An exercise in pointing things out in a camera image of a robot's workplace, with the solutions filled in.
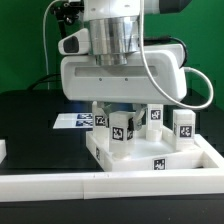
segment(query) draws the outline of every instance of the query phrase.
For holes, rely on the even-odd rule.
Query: black surface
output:
[[[0,95],[0,139],[7,158],[0,174],[101,171],[81,129],[54,130],[59,113],[91,112],[91,104],[69,102],[61,91],[13,91]]]
[[[191,92],[188,103],[204,99]],[[53,130],[58,113],[91,112],[61,91],[12,91],[0,95],[0,138],[8,157],[0,174],[101,171],[85,147],[85,131]],[[165,107],[164,123],[172,126]],[[224,113],[215,106],[197,112],[196,133],[224,152]],[[224,195],[0,203],[1,224],[36,223],[224,223]]]

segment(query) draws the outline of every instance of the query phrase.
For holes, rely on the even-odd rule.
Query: green wall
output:
[[[42,47],[42,19],[50,0],[1,0],[0,92],[26,89],[46,74]],[[193,0],[181,14],[146,16],[146,36],[169,34],[185,41],[188,66],[200,69],[215,87],[215,103],[224,109],[224,1]],[[55,18],[48,16],[50,72],[59,72],[60,39]],[[206,86],[189,75],[189,86],[207,95]]]

